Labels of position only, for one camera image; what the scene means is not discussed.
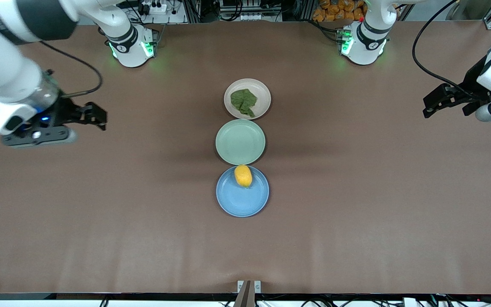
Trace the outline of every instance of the brown paper tablecloth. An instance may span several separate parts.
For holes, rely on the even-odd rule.
[[[169,26],[158,58],[125,68],[95,27],[53,42],[101,70],[76,103],[109,113],[70,145],[0,144],[0,292],[491,292],[491,123],[456,107],[425,120],[440,82],[411,58],[423,23],[396,23],[378,61],[356,66],[311,25]],[[433,23],[419,59],[460,81],[491,46],[480,21]],[[64,91],[94,74],[23,47]],[[240,78],[270,89],[254,166],[269,203],[228,216],[214,151]]]

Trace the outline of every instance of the green plate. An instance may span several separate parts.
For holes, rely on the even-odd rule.
[[[215,139],[218,154],[232,165],[248,165],[265,151],[265,134],[249,120],[233,120],[224,124]]]

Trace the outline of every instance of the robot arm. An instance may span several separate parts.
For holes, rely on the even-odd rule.
[[[429,118],[445,107],[467,103],[462,109],[465,116],[475,113],[478,120],[491,121],[491,49],[465,74],[459,86],[467,93],[444,83],[425,96],[424,117]]]
[[[344,27],[351,35],[341,46],[341,53],[355,64],[374,63],[384,52],[388,33],[397,20],[393,4],[415,4],[426,0],[365,0],[368,11],[363,21]]]
[[[39,65],[15,45],[66,39],[78,16],[104,31],[113,56],[127,67],[154,56],[153,31],[132,25],[115,6],[119,0],[0,0],[0,134],[11,146],[72,142],[69,122],[96,124],[105,130],[105,111],[94,103],[78,107]]]

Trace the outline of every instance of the orange package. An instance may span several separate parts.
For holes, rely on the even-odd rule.
[[[329,8],[331,5],[331,0],[319,0],[319,6],[321,6],[322,9]]]
[[[337,5],[331,5],[331,6],[329,6],[329,8],[327,8],[327,14],[330,14],[330,15],[336,15],[338,11],[339,11],[339,8]]]
[[[321,23],[321,21],[323,21],[323,19],[325,18],[325,16],[321,15],[321,12],[325,12],[325,10],[316,9],[314,11],[314,14],[312,14],[312,20],[317,21],[318,23]]]
[[[344,10],[339,10],[337,15],[335,15],[335,19],[344,19]]]
[[[353,12],[355,9],[355,1],[353,0],[344,0],[344,10],[347,12]]]
[[[359,20],[361,18],[365,17],[365,15],[363,15],[363,10],[362,9],[355,9],[353,10],[353,19],[354,20]]]

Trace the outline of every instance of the lemon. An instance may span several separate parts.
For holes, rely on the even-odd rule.
[[[234,177],[236,178],[236,182],[243,187],[249,187],[251,181],[253,181],[251,171],[247,165],[238,165],[234,169]]]

